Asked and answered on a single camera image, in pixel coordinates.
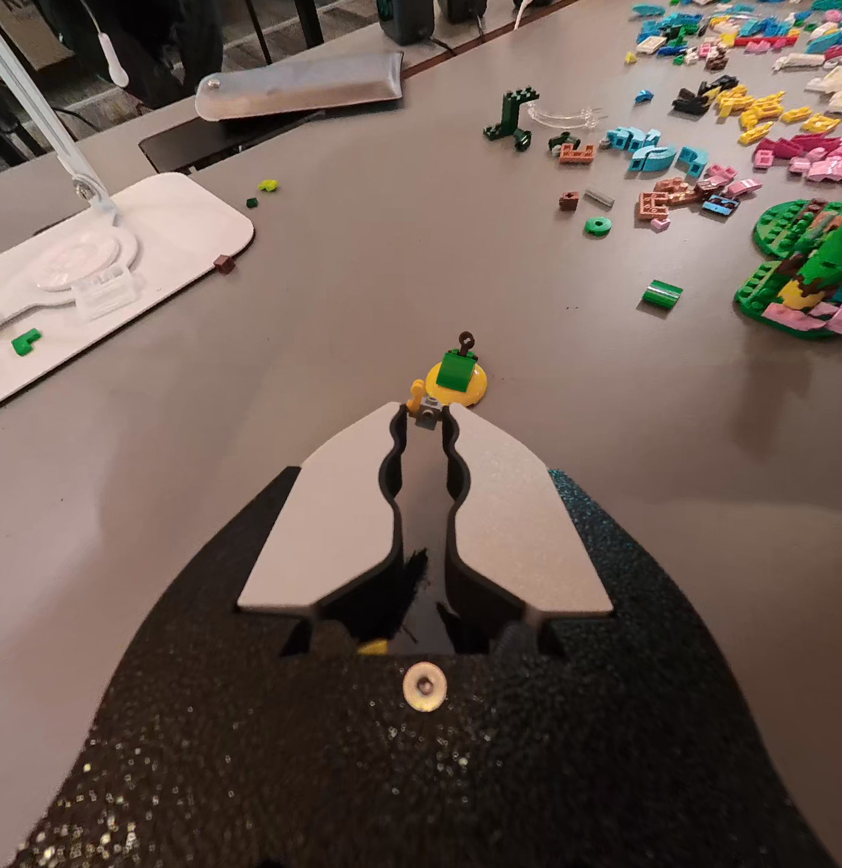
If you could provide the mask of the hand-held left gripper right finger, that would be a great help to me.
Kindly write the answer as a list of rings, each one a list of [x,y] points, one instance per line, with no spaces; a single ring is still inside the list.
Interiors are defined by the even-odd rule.
[[[614,603],[545,462],[464,406],[443,410],[443,622],[458,653],[488,653],[516,628],[608,620]]]

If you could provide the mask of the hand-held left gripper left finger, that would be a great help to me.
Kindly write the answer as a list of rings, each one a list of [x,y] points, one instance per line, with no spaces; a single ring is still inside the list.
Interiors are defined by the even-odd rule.
[[[387,635],[401,606],[406,408],[390,402],[333,435],[300,466],[237,601],[245,613],[338,621]]]

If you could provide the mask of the yellow dome green brick assembly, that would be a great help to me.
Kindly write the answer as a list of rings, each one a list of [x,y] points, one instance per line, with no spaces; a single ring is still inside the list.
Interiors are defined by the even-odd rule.
[[[448,350],[424,378],[426,393],[442,406],[477,405],[488,389],[488,377],[473,351],[470,331],[459,334],[458,346]]]

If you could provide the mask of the clear plastic piece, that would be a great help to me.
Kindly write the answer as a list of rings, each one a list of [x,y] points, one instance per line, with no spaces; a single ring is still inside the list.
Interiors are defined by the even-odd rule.
[[[138,297],[134,276],[127,266],[112,265],[70,287],[83,321],[93,321],[132,304]]]

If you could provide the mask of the white lamp base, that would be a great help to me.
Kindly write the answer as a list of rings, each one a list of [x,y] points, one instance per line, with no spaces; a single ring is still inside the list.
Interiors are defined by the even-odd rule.
[[[241,254],[254,227],[186,175],[152,175],[109,193],[1,34],[0,76],[87,204],[0,253],[2,405],[209,275],[220,255]],[[71,285],[115,264],[133,274],[137,299],[83,321]],[[18,357],[11,341],[32,328],[43,336]]]

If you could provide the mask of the green plate cactus build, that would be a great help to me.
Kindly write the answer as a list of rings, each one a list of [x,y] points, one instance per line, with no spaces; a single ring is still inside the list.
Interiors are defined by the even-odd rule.
[[[735,291],[734,308],[801,340],[842,338],[842,202],[774,205],[752,240],[765,260]]]

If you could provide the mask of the cluster of cyan bricks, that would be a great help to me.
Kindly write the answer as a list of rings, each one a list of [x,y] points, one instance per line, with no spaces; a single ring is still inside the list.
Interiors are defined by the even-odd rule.
[[[698,178],[709,163],[706,149],[662,143],[661,131],[654,128],[645,132],[638,127],[614,127],[606,132],[604,142],[629,158],[629,172],[634,174],[660,172],[678,165],[687,177]]]

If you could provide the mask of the black flat panel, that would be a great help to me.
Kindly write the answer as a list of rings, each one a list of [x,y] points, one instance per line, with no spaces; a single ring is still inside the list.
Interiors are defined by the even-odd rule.
[[[319,109],[219,122],[195,117],[145,138],[139,148],[157,173],[189,175],[323,118],[325,114]]]

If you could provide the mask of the dark green brick build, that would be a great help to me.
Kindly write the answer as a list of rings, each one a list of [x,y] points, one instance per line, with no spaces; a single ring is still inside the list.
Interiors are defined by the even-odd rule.
[[[502,96],[501,118],[498,123],[483,129],[483,137],[489,142],[511,138],[515,150],[524,153],[531,144],[532,134],[519,127],[520,109],[526,103],[537,101],[539,96],[538,91],[531,86],[505,92]]]

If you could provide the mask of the clear curved piece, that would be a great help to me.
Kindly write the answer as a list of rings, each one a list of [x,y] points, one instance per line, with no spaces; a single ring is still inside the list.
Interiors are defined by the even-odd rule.
[[[556,114],[540,107],[538,101],[527,103],[527,112],[530,119],[545,128],[558,131],[585,130],[589,131],[607,119],[606,114],[601,113],[600,108],[582,108],[572,114]]]

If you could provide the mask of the silver pouch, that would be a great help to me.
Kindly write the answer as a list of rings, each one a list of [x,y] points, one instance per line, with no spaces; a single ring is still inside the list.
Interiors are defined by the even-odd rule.
[[[278,61],[246,71],[212,73],[194,105],[207,122],[346,108],[402,97],[401,51]]]

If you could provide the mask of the pile of assorted toy bricks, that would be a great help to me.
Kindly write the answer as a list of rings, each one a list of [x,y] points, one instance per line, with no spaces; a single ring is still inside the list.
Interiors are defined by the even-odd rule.
[[[632,2],[643,58],[696,69],[672,113],[731,123],[752,165],[842,183],[842,2]]]

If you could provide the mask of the black office chair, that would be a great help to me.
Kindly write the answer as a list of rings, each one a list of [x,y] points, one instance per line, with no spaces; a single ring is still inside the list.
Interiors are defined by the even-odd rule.
[[[221,71],[222,16],[215,1],[36,1],[60,42],[90,73],[112,82],[98,33],[128,76],[125,92],[150,109],[195,94]]]

